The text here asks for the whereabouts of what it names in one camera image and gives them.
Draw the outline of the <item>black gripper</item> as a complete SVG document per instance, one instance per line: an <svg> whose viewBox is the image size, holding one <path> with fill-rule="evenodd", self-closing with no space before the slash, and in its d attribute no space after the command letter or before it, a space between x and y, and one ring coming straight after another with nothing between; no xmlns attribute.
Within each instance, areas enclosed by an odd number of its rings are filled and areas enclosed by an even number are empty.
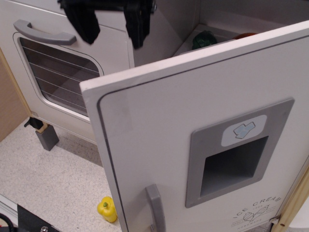
<svg viewBox="0 0 309 232"><path fill-rule="evenodd" d="M80 37L93 44L100 33L94 10L123 11L126 29L134 48L141 48L150 33L150 13L155 12L155 0L58 0Z"/></svg>

